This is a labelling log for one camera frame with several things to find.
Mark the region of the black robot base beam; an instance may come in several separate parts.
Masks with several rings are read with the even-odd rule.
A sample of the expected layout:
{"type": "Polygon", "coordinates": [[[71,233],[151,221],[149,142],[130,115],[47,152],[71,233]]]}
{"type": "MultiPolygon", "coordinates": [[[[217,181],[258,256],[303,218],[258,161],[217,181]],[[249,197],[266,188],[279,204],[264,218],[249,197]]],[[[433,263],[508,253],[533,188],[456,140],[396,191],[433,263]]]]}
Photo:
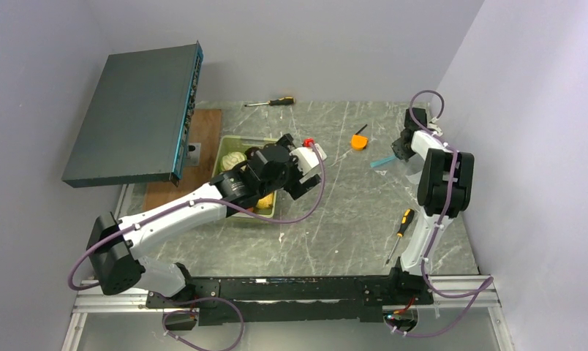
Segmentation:
{"type": "Polygon", "coordinates": [[[188,292],[150,292],[149,309],[193,308],[201,326],[229,322],[358,320],[382,322],[401,306],[433,304],[430,289],[407,274],[366,276],[195,277],[188,292]]]}

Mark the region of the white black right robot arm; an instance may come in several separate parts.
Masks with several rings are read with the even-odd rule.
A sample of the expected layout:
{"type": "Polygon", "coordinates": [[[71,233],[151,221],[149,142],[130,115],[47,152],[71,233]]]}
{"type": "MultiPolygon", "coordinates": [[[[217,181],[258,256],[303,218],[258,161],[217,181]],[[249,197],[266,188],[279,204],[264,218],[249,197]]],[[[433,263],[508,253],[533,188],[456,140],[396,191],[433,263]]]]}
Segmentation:
{"type": "Polygon", "coordinates": [[[414,296],[415,284],[410,278],[426,279],[442,235],[470,203],[474,156],[451,151],[427,126],[426,111],[412,107],[405,113],[399,138],[391,144],[397,159],[408,162],[418,156],[423,161],[417,173],[420,210],[398,264],[405,276],[397,276],[386,286],[388,297],[395,303],[405,303],[414,296]]]}

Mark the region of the clear zip top bag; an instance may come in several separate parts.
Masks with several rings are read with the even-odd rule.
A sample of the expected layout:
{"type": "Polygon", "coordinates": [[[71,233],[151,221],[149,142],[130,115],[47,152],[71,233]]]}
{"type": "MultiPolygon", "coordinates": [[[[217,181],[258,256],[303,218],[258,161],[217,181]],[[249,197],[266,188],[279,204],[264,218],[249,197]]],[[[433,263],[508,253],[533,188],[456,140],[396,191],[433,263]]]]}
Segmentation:
{"type": "Polygon", "coordinates": [[[412,156],[407,160],[398,159],[396,156],[388,156],[380,160],[370,162],[370,168],[378,171],[393,169],[398,176],[405,177],[411,184],[419,185],[423,171],[423,158],[412,156]]]}

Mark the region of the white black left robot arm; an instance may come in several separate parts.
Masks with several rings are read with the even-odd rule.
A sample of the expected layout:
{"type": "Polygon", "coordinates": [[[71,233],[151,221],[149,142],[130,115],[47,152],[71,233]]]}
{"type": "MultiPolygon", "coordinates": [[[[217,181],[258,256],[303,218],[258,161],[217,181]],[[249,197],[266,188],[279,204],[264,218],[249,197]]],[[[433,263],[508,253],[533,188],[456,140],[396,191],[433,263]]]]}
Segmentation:
{"type": "Polygon", "coordinates": [[[324,187],[326,158],[312,139],[297,147],[285,134],[183,197],[120,219],[98,217],[84,255],[96,285],[105,295],[137,287],[165,296],[174,306],[188,305],[195,292],[186,267],[152,259],[148,251],[195,227],[237,213],[252,216],[252,208],[278,190],[297,200],[315,186],[324,187]]]}

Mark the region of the yellow lemon toy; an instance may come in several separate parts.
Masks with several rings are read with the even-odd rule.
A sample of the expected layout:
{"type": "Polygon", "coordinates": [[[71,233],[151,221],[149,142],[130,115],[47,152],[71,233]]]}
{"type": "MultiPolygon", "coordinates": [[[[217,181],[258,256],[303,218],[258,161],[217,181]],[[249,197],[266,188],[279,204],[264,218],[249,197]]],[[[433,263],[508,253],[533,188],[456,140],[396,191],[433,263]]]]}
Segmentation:
{"type": "Polygon", "coordinates": [[[275,202],[274,198],[275,198],[274,192],[266,195],[265,197],[263,197],[257,201],[255,208],[260,209],[260,210],[273,208],[274,202],[275,202]]]}

